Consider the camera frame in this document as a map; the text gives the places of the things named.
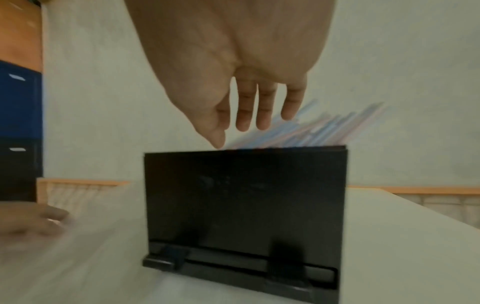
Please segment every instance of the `cabinet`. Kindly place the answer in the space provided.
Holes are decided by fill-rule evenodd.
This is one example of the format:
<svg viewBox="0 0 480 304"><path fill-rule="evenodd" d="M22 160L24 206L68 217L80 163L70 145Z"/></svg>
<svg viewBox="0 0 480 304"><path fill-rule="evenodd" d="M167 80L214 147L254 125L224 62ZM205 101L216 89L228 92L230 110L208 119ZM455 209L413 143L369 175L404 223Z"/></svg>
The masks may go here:
<svg viewBox="0 0 480 304"><path fill-rule="evenodd" d="M0 201L36 200L42 133L42 75L0 62Z"/></svg>

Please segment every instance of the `beige wall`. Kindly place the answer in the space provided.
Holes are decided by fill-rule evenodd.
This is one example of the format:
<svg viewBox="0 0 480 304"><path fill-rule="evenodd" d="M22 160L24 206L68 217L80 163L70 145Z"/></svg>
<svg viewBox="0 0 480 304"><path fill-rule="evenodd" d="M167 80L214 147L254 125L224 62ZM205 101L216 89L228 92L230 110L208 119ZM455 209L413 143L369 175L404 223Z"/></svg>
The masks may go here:
<svg viewBox="0 0 480 304"><path fill-rule="evenodd" d="M42 71L42 15L27 0L0 0L0 60Z"/></svg>
<svg viewBox="0 0 480 304"><path fill-rule="evenodd" d="M478 12L478 0L338 2L306 99L390 106L350 145L350 184L480 185ZM54 0L44 38L47 176L137 179L145 151L210 148L168 102L122 1Z"/></svg>

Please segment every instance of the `table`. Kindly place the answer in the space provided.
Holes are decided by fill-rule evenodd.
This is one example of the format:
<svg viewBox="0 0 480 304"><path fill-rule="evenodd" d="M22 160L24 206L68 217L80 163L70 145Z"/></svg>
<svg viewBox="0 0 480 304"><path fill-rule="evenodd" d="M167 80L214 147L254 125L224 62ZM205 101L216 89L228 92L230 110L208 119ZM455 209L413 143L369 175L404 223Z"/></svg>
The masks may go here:
<svg viewBox="0 0 480 304"><path fill-rule="evenodd" d="M269 294L141 267L144 189L89 202L61 239L0 255L5 304L281 304ZM480 232L382 190L349 189L343 304L478 303Z"/></svg>

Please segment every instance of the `black plastic holder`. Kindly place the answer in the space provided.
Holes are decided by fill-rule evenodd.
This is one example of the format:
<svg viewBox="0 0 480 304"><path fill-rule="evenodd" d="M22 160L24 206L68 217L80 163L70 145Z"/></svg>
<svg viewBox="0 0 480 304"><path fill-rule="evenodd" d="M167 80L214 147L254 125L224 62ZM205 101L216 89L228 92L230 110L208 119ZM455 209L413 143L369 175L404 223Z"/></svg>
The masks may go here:
<svg viewBox="0 0 480 304"><path fill-rule="evenodd" d="M344 146L146 154L143 265L339 303L347 162Z"/></svg>

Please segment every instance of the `human hand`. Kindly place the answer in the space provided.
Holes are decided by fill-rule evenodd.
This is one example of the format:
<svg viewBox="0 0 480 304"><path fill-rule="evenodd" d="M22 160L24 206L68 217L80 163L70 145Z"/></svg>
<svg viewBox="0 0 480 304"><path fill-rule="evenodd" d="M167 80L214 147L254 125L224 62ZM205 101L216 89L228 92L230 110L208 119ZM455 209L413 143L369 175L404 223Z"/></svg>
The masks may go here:
<svg viewBox="0 0 480 304"><path fill-rule="evenodd" d="M27 234L54 236L63 229L55 221L63 221L69 213L48 205L27 202L0 202L0 238L9 240Z"/></svg>
<svg viewBox="0 0 480 304"><path fill-rule="evenodd" d="M267 129L278 83L281 111L292 119L307 72L327 38L335 0L125 0L153 71L196 131L220 148L230 125L230 81L236 78L236 127Z"/></svg>

